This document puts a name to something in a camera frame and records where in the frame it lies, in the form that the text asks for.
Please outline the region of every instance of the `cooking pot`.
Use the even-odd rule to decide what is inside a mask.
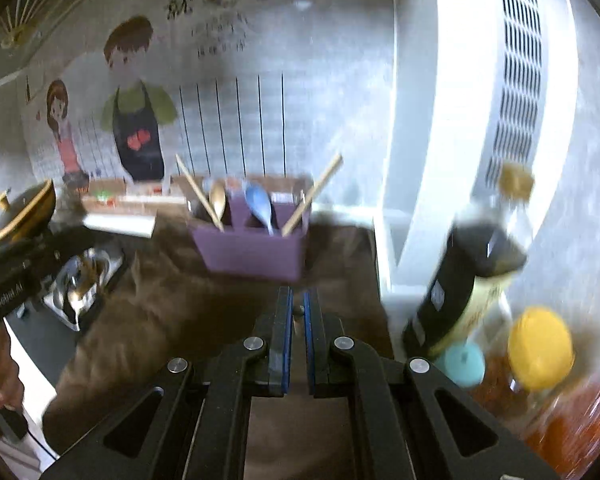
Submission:
[[[42,234],[56,209],[56,190],[51,179],[30,187],[9,201],[10,190],[0,194],[0,248]]]

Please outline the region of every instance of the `bottle cap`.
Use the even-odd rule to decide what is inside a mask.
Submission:
[[[434,364],[461,388],[473,388],[484,379],[484,355],[476,343],[453,344]]]
[[[507,198],[529,202],[534,182],[533,176],[524,166],[515,162],[505,162],[502,165],[498,188]]]
[[[555,312],[530,306],[513,324],[507,354],[514,378],[526,391],[553,388],[573,367],[571,332]]]

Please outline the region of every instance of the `air vent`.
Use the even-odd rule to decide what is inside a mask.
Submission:
[[[485,173],[495,188],[503,161],[528,163],[540,111],[542,23],[538,0],[502,0],[504,84],[493,151]]]

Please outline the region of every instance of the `hand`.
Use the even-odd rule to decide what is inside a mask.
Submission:
[[[11,338],[4,322],[0,323],[0,409],[21,409],[24,385],[18,378],[20,368],[11,358]]]

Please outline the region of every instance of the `stove burner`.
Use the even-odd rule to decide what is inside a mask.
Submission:
[[[74,256],[58,273],[43,302],[74,332],[101,297],[124,260],[119,248],[91,248]]]

